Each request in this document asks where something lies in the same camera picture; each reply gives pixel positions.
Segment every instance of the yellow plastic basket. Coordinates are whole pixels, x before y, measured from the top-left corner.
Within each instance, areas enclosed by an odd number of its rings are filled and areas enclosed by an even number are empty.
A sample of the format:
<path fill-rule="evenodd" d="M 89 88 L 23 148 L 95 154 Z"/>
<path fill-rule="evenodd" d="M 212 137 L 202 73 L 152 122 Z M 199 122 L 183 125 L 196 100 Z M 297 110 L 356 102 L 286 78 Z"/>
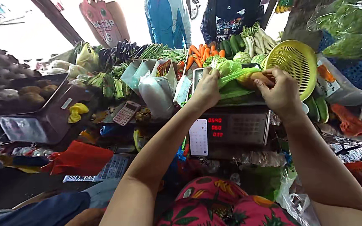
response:
<path fill-rule="evenodd" d="M 317 80 L 317 57 L 306 44 L 287 40 L 277 44 L 262 62 L 264 69 L 278 67 L 299 82 L 300 100 L 311 95 Z"/>

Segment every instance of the pink calculator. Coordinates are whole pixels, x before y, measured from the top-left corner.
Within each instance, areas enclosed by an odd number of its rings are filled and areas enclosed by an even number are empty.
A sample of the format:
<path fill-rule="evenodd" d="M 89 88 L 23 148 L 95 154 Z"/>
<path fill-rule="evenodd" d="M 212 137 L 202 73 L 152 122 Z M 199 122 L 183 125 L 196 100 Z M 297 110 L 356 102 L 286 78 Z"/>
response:
<path fill-rule="evenodd" d="M 115 115 L 113 121 L 121 126 L 125 126 L 135 113 L 139 110 L 140 105 L 135 102 L 128 100 L 121 110 Z"/>

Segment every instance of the red pepper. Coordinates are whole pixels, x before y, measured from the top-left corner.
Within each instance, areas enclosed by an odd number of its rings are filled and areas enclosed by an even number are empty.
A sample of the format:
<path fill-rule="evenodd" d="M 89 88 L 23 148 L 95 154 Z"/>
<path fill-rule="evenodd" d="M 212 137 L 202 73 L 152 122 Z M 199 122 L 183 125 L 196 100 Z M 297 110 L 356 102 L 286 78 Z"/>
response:
<path fill-rule="evenodd" d="M 182 77 L 182 74 L 184 72 L 185 63 L 184 61 L 178 62 L 178 69 L 177 69 L 177 81 L 179 81 Z"/>

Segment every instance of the red led display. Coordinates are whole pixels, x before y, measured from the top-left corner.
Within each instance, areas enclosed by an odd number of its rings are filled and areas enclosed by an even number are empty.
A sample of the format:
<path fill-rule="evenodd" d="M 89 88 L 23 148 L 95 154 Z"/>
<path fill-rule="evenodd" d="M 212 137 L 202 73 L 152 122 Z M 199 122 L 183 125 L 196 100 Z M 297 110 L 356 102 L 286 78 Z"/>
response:
<path fill-rule="evenodd" d="M 221 123 L 222 122 L 222 118 L 208 118 L 208 122 L 219 122 Z"/>
<path fill-rule="evenodd" d="M 221 130 L 221 129 L 222 126 L 215 126 L 215 125 L 212 126 L 212 130 Z"/>
<path fill-rule="evenodd" d="M 214 137 L 222 137 L 222 136 L 223 136 L 223 133 L 216 133 L 216 132 L 214 132 L 214 133 L 213 133 L 213 136 L 214 136 Z"/>

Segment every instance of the cucumber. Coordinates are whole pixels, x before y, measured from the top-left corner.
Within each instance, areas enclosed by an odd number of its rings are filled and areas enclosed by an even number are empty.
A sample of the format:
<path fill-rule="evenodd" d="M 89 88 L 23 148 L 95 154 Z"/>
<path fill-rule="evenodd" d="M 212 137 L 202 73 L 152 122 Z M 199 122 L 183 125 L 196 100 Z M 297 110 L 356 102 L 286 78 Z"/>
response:
<path fill-rule="evenodd" d="M 245 43 L 243 38 L 241 38 L 241 35 L 235 35 L 235 39 L 237 40 L 238 46 L 241 48 L 245 47 Z"/>
<path fill-rule="evenodd" d="M 231 51 L 229 40 L 226 39 L 223 41 L 223 47 L 224 47 L 224 51 L 226 52 L 226 57 L 230 57 L 233 55 L 233 52 Z"/>
<path fill-rule="evenodd" d="M 313 122 L 319 122 L 319 111 L 317 104 L 312 96 L 309 96 L 306 100 L 304 100 L 304 104 L 306 104 L 309 108 L 308 117 Z"/>
<path fill-rule="evenodd" d="M 238 53 L 240 50 L 237 40 L 235 38 L 235 35 L 231 36 L 230 38 L 230 47 L 231 47 L 231 51 L 233 53 L 233 55 L 235 55 L 236 53 Z"/>
<path fill-rule="evenodd" d="M 316 98 L 315 104 L 318 107 L 321 123 L 327 123 L 329 120 L 328 105 L 326 104 L 326 101 L 323 98 L 323 96 Z"/>
<path fill-rule="evenodd" d="M 219 46 L 220 50 L 224 50 L 224 46 L 223 46 L 223 43 L 222 43 L 222 42 L 220 42 L 218 46 Z"/>

